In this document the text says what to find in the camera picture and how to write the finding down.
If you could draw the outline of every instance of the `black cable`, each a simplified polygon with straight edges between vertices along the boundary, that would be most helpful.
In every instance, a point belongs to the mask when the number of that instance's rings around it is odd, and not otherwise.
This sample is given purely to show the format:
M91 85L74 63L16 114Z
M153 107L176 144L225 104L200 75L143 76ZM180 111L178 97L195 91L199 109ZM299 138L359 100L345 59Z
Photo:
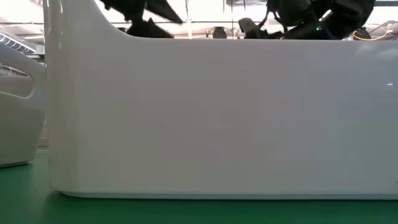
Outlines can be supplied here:
M276 14L276 12L273 12L273 15L274 15L274 19L275 19L278 23L280 23L280 24L282 25L282 27L284 28L284 33L286 33L286 32L287 32L287 26L283 25L283 24L280 22L280 19L279 19L278 15Z
M270 12L269 7L267 7L267 14L265 18L259 23L259 29L261 29L261 27L263 27L263 25L267 22L269 12Z
M315 19L316 21L319 21L317 15L315 14L315 11L313 9L311 9L311 15L312 15L313 19ZM326 35L331 40L337 40L337 38L330 32L329 28L327 26L325 26L325 23L323 21L319 22L319 26L322 28L322 30L325 31Z

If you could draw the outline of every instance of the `green floor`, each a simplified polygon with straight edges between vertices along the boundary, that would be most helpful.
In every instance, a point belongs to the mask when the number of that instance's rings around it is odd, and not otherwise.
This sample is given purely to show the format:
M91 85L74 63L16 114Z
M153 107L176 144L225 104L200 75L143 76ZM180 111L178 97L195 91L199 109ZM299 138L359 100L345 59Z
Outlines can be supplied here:
M398 202L255 202L71 198L49 187L47 153L0 169L0 223L398 223Z

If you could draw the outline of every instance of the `glossy white surface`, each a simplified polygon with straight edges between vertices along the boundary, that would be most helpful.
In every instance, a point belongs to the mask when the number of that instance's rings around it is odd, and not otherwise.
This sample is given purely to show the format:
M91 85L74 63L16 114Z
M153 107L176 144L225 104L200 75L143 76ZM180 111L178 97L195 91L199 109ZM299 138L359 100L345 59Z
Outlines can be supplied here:
M90 0L45 32L57 190L398 198L397 42L141 39Z
M45 69L44 66L14 49L0 44L0 62L28 73L34 81L30 88L29 78L0 77L0 86L18 82L18 89L0 92L0 166L11 166L34 159L45 117Z

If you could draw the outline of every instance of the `black machinery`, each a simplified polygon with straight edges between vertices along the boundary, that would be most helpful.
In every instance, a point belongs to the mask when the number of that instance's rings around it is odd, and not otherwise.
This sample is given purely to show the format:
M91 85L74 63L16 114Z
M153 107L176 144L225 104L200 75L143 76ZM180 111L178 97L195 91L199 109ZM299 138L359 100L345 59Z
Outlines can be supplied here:
M167 0L102 0L107 9L113 8L131 21L130 35L151 38L172 38L152 19L144 21L148 10L176 24L181 18ZM376 0L268 0L264 20L256 25L250 18L239 20L245 39L307 39L341 40L362 28L373 11ZM269 13L283 27L283 32L269 34L262 30Z

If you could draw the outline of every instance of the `white appliance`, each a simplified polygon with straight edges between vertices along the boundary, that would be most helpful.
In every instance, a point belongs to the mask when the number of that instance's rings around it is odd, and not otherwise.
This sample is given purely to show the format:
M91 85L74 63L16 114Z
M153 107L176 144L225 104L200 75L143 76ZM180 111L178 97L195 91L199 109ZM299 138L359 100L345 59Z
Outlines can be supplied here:
M143 39L45 4L53 188L78 197L398 199L394 41Z
M43 65L4 44L0 62L32 77L0 76L0 167L8 167L34 159L47 95Z

